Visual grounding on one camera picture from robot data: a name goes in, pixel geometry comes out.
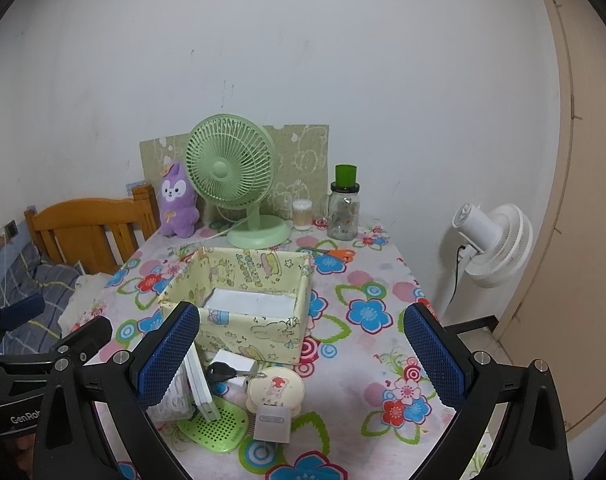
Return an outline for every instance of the screw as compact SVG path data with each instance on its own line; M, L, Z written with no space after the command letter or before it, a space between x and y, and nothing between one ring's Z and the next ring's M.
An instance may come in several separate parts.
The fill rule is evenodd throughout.
M121 365L129 359L129 352L127 350L119 350L112 356L112 360L117 364Z
M475 352L474 360L480 365L486 365L489 364L492 358L487 352Z
M68 364L69 364L69 361L63 357L62 359L59 359L58 361L56 361L56 364L54 364L54 368L56 370L58 370L59 372L62 372L63 370L65 370L67 368Z
M542 359L534 360L534 368L536 368L536 370L539 372L547 372L549 370L549 366L547 366L547 363Z

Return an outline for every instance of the wooden chair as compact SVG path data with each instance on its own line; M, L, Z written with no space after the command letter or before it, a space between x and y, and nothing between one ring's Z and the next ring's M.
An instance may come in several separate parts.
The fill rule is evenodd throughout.
M52 205L40 213L28 209L25 219L32 240L57 264L80 261L89 274L113 274L118 263L106 235L114 235L120 257L129 260L138 249L134 224L147 240L159 227L154 188L149 184L132 189L132 198L81 198Z

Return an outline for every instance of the door frame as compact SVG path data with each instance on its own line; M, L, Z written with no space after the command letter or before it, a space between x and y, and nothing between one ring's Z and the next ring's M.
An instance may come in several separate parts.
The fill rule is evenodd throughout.
M556 57L558 60L560 102L561 102L561 121L558 139L558 153L556 157L556 168L554 170L554 179L552 189L547 203L547 209L541 225L541 229L532 249L532 255L526 265L523 276L507 306L507 309L500 317L500 321L494 330L494 337L500 341L500 336L505 333L508 326L518 313L520 306L525 300L538 271L540 270L543 258L550 245L552 234L556 228L556 221L563 204L567 177L569 174L570 160L572 156L572 140L574 138L574 121L580 120L574 115L574 83L572 79L572 62L569 55L567 38L564 31L564 25L561 20L559 6L555 0L544 0L545 8L552 27L554 45L556 46ZM567 438L572 439L585 431L596 420L606 412L606 397L598 406L589 412L583 419L567 431Z

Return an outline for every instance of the blue gripper pad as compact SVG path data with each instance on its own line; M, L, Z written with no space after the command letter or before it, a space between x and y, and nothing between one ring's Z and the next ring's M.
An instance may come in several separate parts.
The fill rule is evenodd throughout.
M459 411L465 402L463 372L414 304L405 309L403 329L441 402Z
M41 294L33 294L18 303L5 306L0 311L0 329L11 332L30 319L40 316L44 310L45 299Z
M170 386L200 325L198 309L190 304L156 346L138 375L136 400L144 410L155 406Z

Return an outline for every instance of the cable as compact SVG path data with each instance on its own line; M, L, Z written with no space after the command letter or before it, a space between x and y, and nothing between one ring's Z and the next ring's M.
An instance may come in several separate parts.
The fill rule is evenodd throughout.
M201 238L201 240L199 240L199 242L204 242L205 240L211 240L212 238L218 238L219 236L223 236L226 235L228 232L230 232L234 227L236 227L237 225L242 224L243 222L245 222L247 220L247 217L239 220L238 222L233 223L230 227L228 227L227 229L225 229L224 231L221 231L219 233L216 233L214 236L208 236L207 238Z
M216 206L216 210L218 211L219 215L221 215L225 220L227 220L231 224L235 224L236 222L241 221L241 219L232 220L231 218L228 218L227 216L225 216L223 213L221 213L221 208L219 208L219 206Z
M456 294L456 289L458 288L458 264L460 263L459 256L460 256L460 253L461 253L461 251L462 251L463 249L465 249L465 246L464 246L464 245L461 245L461 246L460 246L460 247L459 247L459 248L456 250L456 270L454 271L454 272L455 272L455 275L454 275L454 292L452 293L452 298L451 298L451 300L449 300L448 305L449 305L449 304L451 304L451 303L452 303L452 301L454 301L454 295Z
M3 270L5 272L4 276L4 286L3 286L3 306L8 306L7 303L7 238L5 234L5 230L3 229ZM1 354L5 353L5 338L1 339Z

